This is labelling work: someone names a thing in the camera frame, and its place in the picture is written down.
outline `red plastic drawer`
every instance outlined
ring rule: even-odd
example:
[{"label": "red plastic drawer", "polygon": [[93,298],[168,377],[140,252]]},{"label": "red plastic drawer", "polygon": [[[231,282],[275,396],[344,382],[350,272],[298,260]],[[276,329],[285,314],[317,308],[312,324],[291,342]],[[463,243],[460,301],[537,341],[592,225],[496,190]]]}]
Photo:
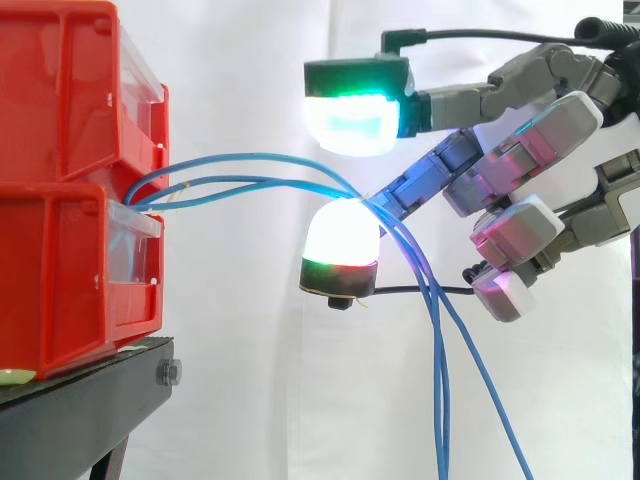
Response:
[{"label": "red plastic drawer", "polygon": [[0,181],[96,182],[122,200],[168,164],[167,109],[111,3],[0,2]]},{"label": "red plastic drawer", "polygon": [[0,370],[45,378],[161,327],[163,226],[136,236],[114,207],[95,184],[0,183]]}]

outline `robotic hand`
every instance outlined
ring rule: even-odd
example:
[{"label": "robotic hand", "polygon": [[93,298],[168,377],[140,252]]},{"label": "robotic hand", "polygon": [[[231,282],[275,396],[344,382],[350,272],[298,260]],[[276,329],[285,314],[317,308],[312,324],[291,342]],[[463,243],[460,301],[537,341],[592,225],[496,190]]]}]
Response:
[{"label": "robotic hand", "polygon": [[[434,33],[386,32],[374,59],[308,63],[307,95],[343,98],[348,79],[351,94],[383,91],[395,102],[398,137],[461,129],[371,200],[400,219],[440,191],[461,217],[484,210],[471,234],[484,260],[463,277],[511,322],[533,308],[529,287],[562,253],[640,225],[640,31],[587,19],[577,40],[542,43],[486,84],[415,92],[400,48]],[[602,62],[567,44],[615,51]]]}]

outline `light base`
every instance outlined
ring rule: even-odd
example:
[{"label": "light base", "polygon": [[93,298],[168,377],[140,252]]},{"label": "light base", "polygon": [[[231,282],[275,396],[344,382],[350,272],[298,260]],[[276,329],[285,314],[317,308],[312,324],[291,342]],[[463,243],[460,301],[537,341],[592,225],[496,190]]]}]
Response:
[{"label": "light base", "polygon": [[328,265],[303,258],[300,288],[325,297],[368,297],[375,289],[377,272],[378,262],[364,266]]}]

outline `white backdrop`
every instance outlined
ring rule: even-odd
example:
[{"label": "white backdrop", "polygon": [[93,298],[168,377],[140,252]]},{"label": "white backdrop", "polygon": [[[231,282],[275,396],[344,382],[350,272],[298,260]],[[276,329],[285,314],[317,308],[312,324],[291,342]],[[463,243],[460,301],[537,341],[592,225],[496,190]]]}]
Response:
[{"label": "white backdrop", "polygon": [[[307,156],[373,193],[443,138],[385,157],[321,152],[302,121],[306,60],[369,56],[383,29],[507,28],[569,36],[582,17],[621,21],[603,0],[121,0],[120,17],[171,94],[171,159],[244,151]],[[419,88],[483,81],[531,48],[442,41],[408,50]],[[212,172],[310,177],[266,164]],[[297,289],[308,222],[322,199],[270,191],[168,213],[165,328],[184,364],[173,398],[131,436],[124,480],[435,478],[431,345],[418,295],[333,312]],[[478,260],[439,196],[408,224],[442,284]],[[628,242],[566,257],[533,291],[534,314],[493,321],[455,298],[536,478],[631,478]],[[387,239],[380,285],[412,283]],[[452,479],[521,478],[457,331]]]}]

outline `green light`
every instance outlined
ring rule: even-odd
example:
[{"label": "green light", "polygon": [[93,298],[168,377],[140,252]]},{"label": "green light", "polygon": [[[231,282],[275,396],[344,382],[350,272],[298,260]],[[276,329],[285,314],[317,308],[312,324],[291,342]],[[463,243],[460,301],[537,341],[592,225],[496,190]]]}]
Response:
[{"label": "green light", "polygon": [[384,95],[307,97],[305,102],[309,131],[325,150],[368,157],[395,144],[400,104]]},{"label": "green light", "polygon": [[370,265],[380,252],[378,221],[357,199],[335,200],[311,220],[302,256],[317,263]]}]

